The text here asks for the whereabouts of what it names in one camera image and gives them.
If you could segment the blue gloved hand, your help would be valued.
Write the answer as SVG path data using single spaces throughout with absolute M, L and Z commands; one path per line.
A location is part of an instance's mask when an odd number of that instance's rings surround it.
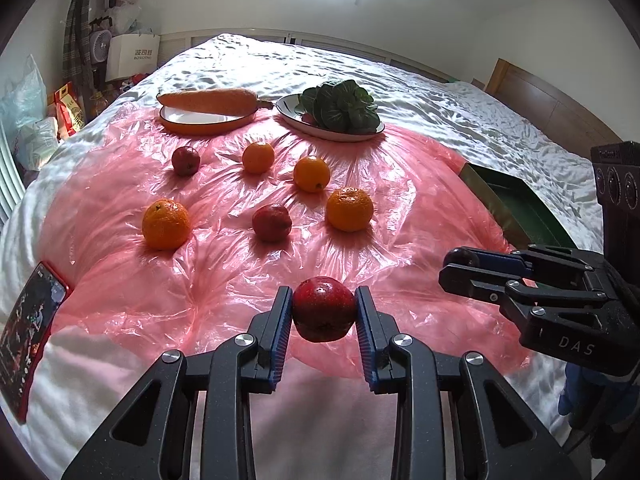
M 639 409 L 639 372 L 608 376 L 567 363 L 558 411 L 570 428 L 587 431 L 615 426 L 631 419 Z

